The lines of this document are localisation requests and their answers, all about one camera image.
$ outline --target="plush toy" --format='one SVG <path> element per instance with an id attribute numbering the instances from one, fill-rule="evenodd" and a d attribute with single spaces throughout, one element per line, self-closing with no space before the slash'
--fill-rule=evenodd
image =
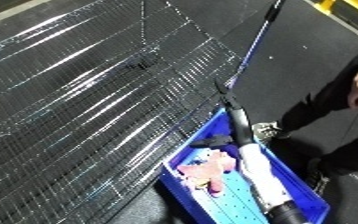
<path id="1" fill-rule="evenodd" d="M 209 187 L 211 195 L 219 197 L 224 188 L 223 173 L 232 171 L 235 167 L 236 160 L 226 152 L 211 150 L 205 162 L 197 165 L 179 165 L 178 170 L 184 175 L 185 185 L 190 189 Z"/>

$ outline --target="dark gray floor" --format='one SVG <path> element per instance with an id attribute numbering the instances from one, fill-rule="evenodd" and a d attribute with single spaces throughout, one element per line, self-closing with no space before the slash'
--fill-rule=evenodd
<path id="1" fill-rule="evenodd" d="M 90 0 L 51 1 L 0 23 L 0 40 L 53 15 L 68 12 Z M 201 27 L 240 55 L 260 26 L 271 1 L 173 0 Z M 307 92 L 317 90 L 358 52 L 358 36 L 309 4 L 289 0 L 258 50 L 247 76 L 236 86 L 252 122 L 277 119 Z M 291 141 L 272 146 L 302 174 L 305 156 L 334 150 L 358 136 L 358 111 L 329 115 L 296 133 Z M 327 224 L 358 224 L 358 174 L 335 180 L 327 201 L 332 205 Z M 194 223 L 157 183 L 140 195 L 112 223 Z"/>

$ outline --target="blue plastic tray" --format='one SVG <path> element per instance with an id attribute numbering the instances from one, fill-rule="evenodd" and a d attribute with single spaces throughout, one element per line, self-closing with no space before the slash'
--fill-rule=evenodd
<path id="1" fill-rule="evenodd" d="M 189 191 L 178 178 L 179 172 L 176 170 L 178 165 L 189 164 L 208 150 L 190 148 L 188 147 L 189 143 L 214 134 L 228 133 L 228 117 L 222 109 L 164 162 L 160 179 L 198 223 L 267 224 L 268 221 L 251 196 L 249 184 L 239 172 L 232 171 L 223 174 L 225 190 L 224 194 L 218 198 L 212 197 L 207 190 Z M 236 156 L 236 149 L 233 146 L 226 147 L 224 150 L 229 155 Z M 308 220 L 315 224 L 322 223 L 329 211 L 329 205 L 306 186 L 269 149 L 264 148 L 264 151 L 271 161 L 274 174 L 285 185 Z"/>

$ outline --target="shoe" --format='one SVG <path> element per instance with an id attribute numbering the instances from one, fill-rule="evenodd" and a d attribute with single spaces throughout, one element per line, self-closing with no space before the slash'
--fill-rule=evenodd
<path id="1" fill-rule="evenodd" d="M 273 138 L 286 139 L 291 136 L 290 132 L 285 132 L 278 126 L 277 121 L 254 124 L 252 131 L 254 136 L 263 144 L 268 144 Z"/>
<path id="2" fill-rule="evenodd" d="M 327 184 L 330 182 L 330 178 L 324 175 L 319 169 L 319 158 L 310 160 L 308 164 L 308 176 L 305 179 L 305 183 L 319 196 L 324 194 L 324 190 Z"/>

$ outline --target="metal grid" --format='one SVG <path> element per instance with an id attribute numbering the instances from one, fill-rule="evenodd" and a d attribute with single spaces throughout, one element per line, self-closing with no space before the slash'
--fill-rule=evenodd
<path id="1" fill-rule="evenodd" d="M 96 1 L 0 43 L 0 223 L 106 223 L 239 58 L 169 2 Z"/>

